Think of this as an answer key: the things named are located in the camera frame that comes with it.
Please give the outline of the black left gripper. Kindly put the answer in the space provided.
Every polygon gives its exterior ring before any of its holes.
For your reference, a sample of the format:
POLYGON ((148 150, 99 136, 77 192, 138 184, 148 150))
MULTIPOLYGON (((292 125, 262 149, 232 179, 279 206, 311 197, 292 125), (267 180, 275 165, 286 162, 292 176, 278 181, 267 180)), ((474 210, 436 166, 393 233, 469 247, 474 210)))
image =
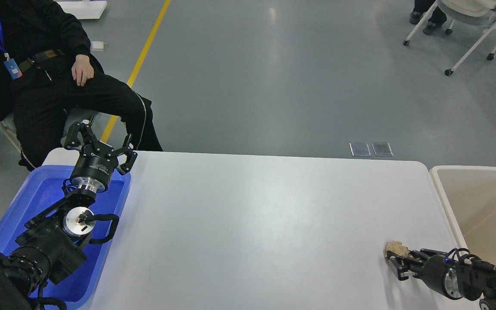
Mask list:
POLYGON ((133 135, 127 134, 122 147, 115 149, 108 144, 95 146, 95 136, 88 121, 75 122, 65 136, 63 148, 80 151, 80 157, 69 178, 76 188, 86 188, 101 193, 108 190, 115 169, 120 175, 130 173, 138 153, 133 150, 133 135), (118 157, 125 155, 120 163, 118 157))

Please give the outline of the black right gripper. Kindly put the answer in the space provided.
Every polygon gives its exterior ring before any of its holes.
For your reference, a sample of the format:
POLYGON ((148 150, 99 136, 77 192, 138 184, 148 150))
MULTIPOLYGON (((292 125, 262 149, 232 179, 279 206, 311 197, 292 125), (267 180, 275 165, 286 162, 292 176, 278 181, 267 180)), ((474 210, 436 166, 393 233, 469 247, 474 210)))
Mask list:
POLYGON ((389 255, 388 263, 399 281, 410 276, 422 280, 431 290, 451 300, 466 298, 477 300, 483 289, 470 284, 470 272, 462 271, 462 265, 449 261, 448 253, 442 251, 408 251, 409 257, 389 255))

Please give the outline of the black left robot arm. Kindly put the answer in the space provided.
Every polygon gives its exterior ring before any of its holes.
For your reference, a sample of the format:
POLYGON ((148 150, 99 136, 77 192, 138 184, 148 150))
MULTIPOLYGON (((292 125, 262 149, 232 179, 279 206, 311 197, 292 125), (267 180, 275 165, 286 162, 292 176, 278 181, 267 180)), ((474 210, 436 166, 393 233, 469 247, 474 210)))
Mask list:
POLYGON ((129 173, 138 154, 132 134, 116 149, 94 135, 88 121, 68 130, 65 148, 79 151, 79 159, 62 184, 63 198, 25 223, 16 238, 17 249, 0 253, 0 310, 66 310, 60 298, 45 297, 49 282, 59 284, 88 260, 87 245, 112 240, 119 224, 117 214, 95 214, 91 205, 109 188, 112 174, 129 173))

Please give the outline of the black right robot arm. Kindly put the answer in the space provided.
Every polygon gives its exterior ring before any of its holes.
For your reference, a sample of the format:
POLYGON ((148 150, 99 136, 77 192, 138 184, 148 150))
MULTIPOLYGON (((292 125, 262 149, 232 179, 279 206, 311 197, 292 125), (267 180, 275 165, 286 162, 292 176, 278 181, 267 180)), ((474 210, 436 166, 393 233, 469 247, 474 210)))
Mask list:
POLYGON ((496 264, 468 249, 410 251, 400 242, 389 242, 383 252, 399 281, 412 276, 450 300, 478 301, 481 310, 496 310, 496 264))

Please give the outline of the person's bare hand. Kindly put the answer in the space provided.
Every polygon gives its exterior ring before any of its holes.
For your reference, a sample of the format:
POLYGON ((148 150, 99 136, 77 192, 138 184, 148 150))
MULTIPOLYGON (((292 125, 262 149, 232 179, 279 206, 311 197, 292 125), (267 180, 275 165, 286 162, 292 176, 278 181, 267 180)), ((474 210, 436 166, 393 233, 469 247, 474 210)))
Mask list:
POLYGON ((79 87, 84 87, 88 80, 94 78, 94 68, 88 55, 76 55, 75 62, 71 67, 71 74, 79 87))

